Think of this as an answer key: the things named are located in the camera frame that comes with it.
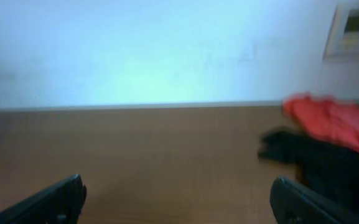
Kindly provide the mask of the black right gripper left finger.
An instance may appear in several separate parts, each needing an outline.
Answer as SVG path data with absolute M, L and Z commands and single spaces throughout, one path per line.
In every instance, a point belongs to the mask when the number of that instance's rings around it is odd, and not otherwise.
M 77 224 L 87 195 L 72 175 L 0 212 L 0 224 Z

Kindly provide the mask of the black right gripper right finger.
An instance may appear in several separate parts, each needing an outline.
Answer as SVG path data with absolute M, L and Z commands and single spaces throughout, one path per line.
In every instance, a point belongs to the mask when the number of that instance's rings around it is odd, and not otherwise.
M 359 216 L 285 177 L 274 180 L 269 203 L 278 224 L 359 224 Z

